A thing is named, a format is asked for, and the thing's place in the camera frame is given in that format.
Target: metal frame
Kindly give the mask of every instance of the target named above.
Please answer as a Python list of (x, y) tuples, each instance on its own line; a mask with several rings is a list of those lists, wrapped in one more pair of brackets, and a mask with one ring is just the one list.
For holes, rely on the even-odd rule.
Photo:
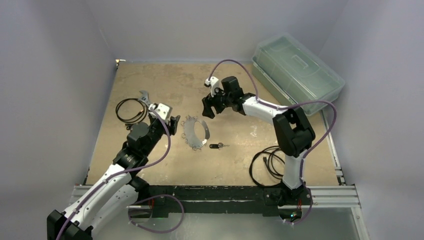
[[(202, 186), (179, 186), (187, 188), (202, 188)], [(77, 201), (85, 192), (91, 188), (90, 185), (77, 185), (74, 187), (69, 203)], [(311, 186), (313, 199), (312, 208), (350, 208), (359, 239), (369, 240), (367, 228), (362, 217), (361, 204), (355, 186)], [(216, 200), (197, 200), (198, 202), (217, 202)], [(295, 209), (296, 205), (284, 205), (279, 210)], [(147, 205), (128, 206), (127, 209), (148, 209)]]

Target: wooden surface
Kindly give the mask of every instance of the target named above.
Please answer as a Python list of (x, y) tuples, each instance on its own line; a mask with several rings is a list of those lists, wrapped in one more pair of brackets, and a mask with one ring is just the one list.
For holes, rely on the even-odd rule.
[[(168, 156), (161, 163), (143, 169), (138, 174), (140, 177), (151, 185), (254, 185), (249, 177), (249, 165), (257, 152), (276, 145), (274, 127), (232, 109), (224, 110), (214, 119), (202, 117), (202, 98), (209, 91), (204, 87), (204, 81), (214, 65), (121, 63), (98, 135), (87, 184), (94, 184), (100, 178), (126, 140), (128, 131), (117, 119), (115, 106), (125, 98), (139, 98), (139, 91), (146, 90), (151, 102), (173, 107), (172, 116), (181, 115), (181, 120), (185, 120), (190, 115), (205, 120), (210, 139), (201, 151), (194, 151), (181, 138), (183, 128), (178, 125), (177, 134), (171, 137)], [(255, 92), (246, 73), (236, 64), (221, 64), (214, 76), (219, 79), (236, 76), (245, 93)], [(256, 81), (256, 85), (260, 98), (277, 103), (259, 82)], [(129, 102), (121, 108), (120, 114), (132, 117), (139, 110), (140, 105)], [(315, 114), (309, 121), (317, 139), (320, 138), (325, 132), (321, 115)], [(229, 146), (220, 150), (209, 148), (209, 144), (219, 142)], [(167, 138), (162, 137), (148, 157), (150, 163), (164, 154), (167, 144)], [(277, 183), (267, 172), (261, 158), (253, 165), (253, 175), (265, 185)], [(284, 166), (276, 165), (282, 173)], [(327, 141), (323, 141), (307, 157), (305, 179), (311, 186), (338, 185)]]

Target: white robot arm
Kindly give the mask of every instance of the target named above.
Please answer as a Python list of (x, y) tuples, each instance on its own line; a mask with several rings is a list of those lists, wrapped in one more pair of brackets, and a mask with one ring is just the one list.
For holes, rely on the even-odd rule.
[(136, 175), (161, 137), (166, 132), (175, 135), (180, 116), (172, 117), (172, 108), (162, 103), (152, 103), (148, 111), (150, 125), (138, 122), (131, 126), (122, 149), (102, 177), (75, 203), (47, 217), (47, 239), (61, 235), (65, 240), (92, 240), (128, 205), (150, 197), (149, 184)]
[[(202, 115), (213, 119), (215, 114), (212, 107), (217, 114), (231, 107), (235, 112), (273, 125), (278, 145), (286, 155), (282, 183), (290, 191), (301, 188), (302, 156), (315, 139), (315, 132), (303, 110), (288, 109), (287, 106), (261, 100), (252, 93), (245, 94), (234, 76), (222, 80), (223, 89), (220, 88), (220, 82), (216, 77), (205, 80), (204, 85), (210, 88), (210, 94), (202, 100)], [(292, 129), (291, 124), (296, 124), (296, 127)]]

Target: clear plastic box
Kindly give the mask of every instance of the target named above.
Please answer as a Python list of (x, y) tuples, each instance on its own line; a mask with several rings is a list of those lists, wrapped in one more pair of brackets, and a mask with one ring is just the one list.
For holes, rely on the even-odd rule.
[[(260, 42), (252, 60), (253, 75), (283, 105), (332, 102), (345, 85), (343, 78), (288, 33)], [(310, 116), (325, 106), (314, 103), (302, 108)]]

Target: purple cable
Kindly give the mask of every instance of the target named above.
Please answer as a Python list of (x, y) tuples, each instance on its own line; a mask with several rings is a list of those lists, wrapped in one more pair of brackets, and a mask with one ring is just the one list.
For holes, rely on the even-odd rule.
[(233, 59), (224, 59), (224, 60), (222, 60), (222, 61), (220, 61), (220, 62), (218, 62), (216, 65), (215, 65), (215, 67), (212, 69), (212, 72), (210, 73), (210, 75), (209, 75), (209, 78), (208, 79), (211, 79), (211, 77), (212, 77), (212, 75), (214, 74), (214, 72), (215, 72), (215, 70), (217, 69), (217, 67), (220, 65), (220, 64), (222, 64), (223, 62), (233, 62), (233, 63), (236, 63), (236, 64), (238, 64), (240, 67), (242, 67), (243, 68), (243, 70), (247, 73), (247, 75), (249, 76), (249, 78), (250, 78), (250, 81), (252, 82), (252, 84), (253, 84), (253, 87), (254, 87), (254, 91), (255, 91), (255, 94), (256, 94), (256, 96), (255, 96), (255, 98), (256, 98), (256, 100), (257, 100), (257, 102), (258, 103), (260, 103), (260, 104), (262, 104), (262, 105), (264, 105), (264, 106), (267, 106), (267, 107), (270, 107), (270, 108), (273, 108), (273, 109), (276, 109), (276, 110), (287, 110), (287, 109), (294, 109), (294, 108), (297, 108), (297, 107), (300, 107), (300, 106), (303, 106), (303, 105), (307, 105), (307, 104), (316, 104), (316, 103), (324, 103), (324, 104), (327, 104), (327, 105), (329, 105), (331, 108), (332, 108), (332, 110), (333, 110), (333, 112), (334, 112), (334, 116), (333, 116), (333, 119), (332, 119), (332, 121), (331, 121), (331, 124), (328, 126), (328, 129), (327, 129), (327, 131), (324, 133), (324, 135), (313, 145), (313, 146), (311, 146), (306, 152), (305, 152), (305, 154), (302, 156), (302, 158), (301, 158), (301, 160), (300, 160), (300, 174), (299, 174), (299, 176), (300, 176), (300, 178), (299, 178), (299, 180), (300, 180), (300, 182), (302, 183), (302, 185), (303, 185), (303, 187), (307, 190), (307, 192), (308, 192), (308, 194), (309, 194), (309, 197), (310, 197), (310, 204), (309, 204), (309, 208), (307, 209), (307, 211), (306, 211), (306, 213), (302, 216), (302, 218), (299, 220), (299, 221), (297, 221), (296, 223), (294, 223), (294, 222), (292, 222), (291, 224), (298, 224), (298, 223), (301, 223), (308, 215), (309, 215), (309, 213), (311, 212), (311, 209), (312, 209), (312, 205), (314, 204), (314, 202), (313, 202), (313, 200), (312, 200), (312, 193), (311, 193), (311, 190), (308, 188), (308, 187), (306, 187), (306, 185), (305, 185), (305, 183), (304, 183), (304, 181), (303, 181), (303, 168), (304, 168), (304, 162), (305, 162), (305, 158), (306, 158), (306, 156), (307, 155), (309, 155), (310, 153), (311, 153), (311, 151), (312, 150), (314, 150), (317, 146), (318, 146), (318, 144), (320, 144), (329, 134), (330, 134), (330, 131), (333, 129), (333, 127), (334, 127), (334, 124), (336, 123), (336, 118), (337, 118), (337, 110), (336, 110), (336, 106), (334, 106), (334, 104), (332, 104), (331, 102), (329, 102), (329, 101), (326, 101), (326, 100), (313, 100), (313, 101), (306, 101), (306, 102), (301, 102), (301, 103), (297, 103), (297, 104), (294, 104), (294, 105), (291, 105), (291, 106), (285, 106), (285, 107), (281, 107), (281, 108), (279, 108), (278, 106), (275, 106), (275, 105), (272, 105), (272, 104), (269, 104), (269, 103), (267, 103), (267, 102), (263, 102), (263, 101), (261, 101), (261, 99), (259, 98), (259, 94), (258, 94), (258, 88), (256, 87), (256, 84), (255, 84), (255, 81), (253, 80), (253, 77), (252, 77), (252, 75), (250, 74), (250, 72), (247, 70), (247, 68), (245, 67), (245, 66), (243, 66), (243, 64), (241, 64), (239, 61), (236, 61), (236, 60), (233, 60)]
[(172, 196), (172, 195), (168, 195), (168, 194), (160, 194), (160, 195), (151, 196), (151, 197), (149, 197), (149, 198), (146, 198), (146, 199), (143, 199), (143, 200), (141, 200), (141, 201), (135, 202), (135, 203), (134, 203), (134, 205), (136, 205), (136, 204), (141, 204), (141, 203), (144, 203), (144, 202), (146, 202), (146, 201), (149, 201), (149, 200), (152, 200), (152, 199), (155, 199), (155, 198), (158, 198), (158, 197), (168, 197), (168, 198), (172, 198), (172, 199), (174, 199), (174, 200), (175, 200), (175, 201), (179, 204), (179, 206), (181, 207), (181, 218), (179, 219), (179, 222), (178, 222), (178, 223), (177, 223), (177, 224), (176, 224), (173, 228), (168, 229), (168, 230), (163, 230), (163, 231), (161, 231), (161, 230), (153, 230), (153, 229), (147, 228), (147, 227), (145, 227), (145, 226), (141, 226), (141, 225), (139, 225), (138, 223), (135, 223), (135, 222), (131, 219), (130, 213), (128, 212), (128, 219), (129, 219), (129, 222), (130, 222), (130, 223), (132, 223), (132, 224), (133, 224), (134, 226), (136, 226), (136, 227), (139, 227), (139, 228), (141, 228), (141, 229), (143, 229), (143, 230), (149, 231), (149, 232), (154, 233), (154, 234), (167, 234), (167, 233), (170, 233), (170, 232), (174, 231), (175, 229), (177, 229), (177, 228), (181, 225), (181, 223), (183, 222), (183, 219), (184, 219), (184, 207), (183, 207), (183, 204), (181, 203), (181, 201), (180, 201), (180, 200), (178, 200), (176, 197), (174, 197), (174, 196)]
[[(159, 158), (159, 160), (157, 160), (157, 161), (155, 161), (155, 162), (153, 162), (153, 163), (150, 163), (150, 164), (147, 164), (147, 165), (144, 165), (144, 166), (140, 166), (140, 167), (136, 167), (136, 168), (133, 168), (133, 169), (127, 169), (127, 170), (124, 170), (124, 171), (120, 171), (120, 172), (117, 172), (117, 173), (115, 173), (115, 174), (112, 174), (112, 175), (110, 175), (108, 178), (106, 178), (106, 182), (108, 183), (112, 178), (114, 178), (114, 177), (116, 177), (116, 176), (118, 176), (118, 175), (121, 175), (121, 174), (126, 174), (126, 173), (130, 173), (130, 172), (134, 172), (134, 171), (140, 171), (140, 170), (142, 170), (142, 169), (145, 169), (145, 168), (148, 168), (148, 167), (151, 167), (151, 166), (154, 166), (154, 165), (156, 165), (156, 164), (158, 164), (158, 163), (160, 163), (167, 155), (168, 155), (168, 153), (170, 152), (170, 148), (171, 148), (171, 135), (170, 135), (170, 131), (168, 130), (168, 128), (167, 128), (167, 125), (165, 124), (165, 122), (164, 122), (164, 120), (162, 120), (162, 118), (155, 112), (155, 111), (152, 111), (152, 113), (154, 113), (155, 115), (156, 115), (156, 117), (157, 117), (157, 119), (159, 119), (159, 121), (160, 121), (160, 123), (162, 124), (162, 126), (163, 126), (163, 128), (165, 129), (165, 133), (166, 133), (166, 136), (167, 136), (167, 138), (168, 138), (168, 147), (166, 148), (166, 151), (165, 151), (165, 154), (161, 157), (161, 158)], [(76, 215), (76, 213), (81, 209), (81, 207), (101, 188), (101, 187), (103, 187), (103, 185), (105, 185), (106, 183), (104, 182), (104, 181), (102, 181), (102, 182), (100, 182), (99, 183), (99, 185), (97, 185), (91, 192), (89, 192), (88, 194), (87, 194), (87, 196), (84, 198), (84, 199), (82, 199), (81, 200), (81, 202), (78, 204), (78, 206), (76, 206), (76, 208), (75, 208), (75, 211), (73, 211), (70, 215), (69, 215), (69, 217), (66, 219), (66, 221), (64, 222), (64, 224), (62, 225), (62, 227), (60, 228), (60, 231), (59, 231), (59, 233), (57, 234), (57, 237), (56, 237), (56, 240), (60, 240), (61, 239), (61, 236), (62, 236), (62, 234), (64, 233), (64, 230), (65, 230), (65, 227), (69, 224), (69, 222), (72, 220), (72, 218)]]

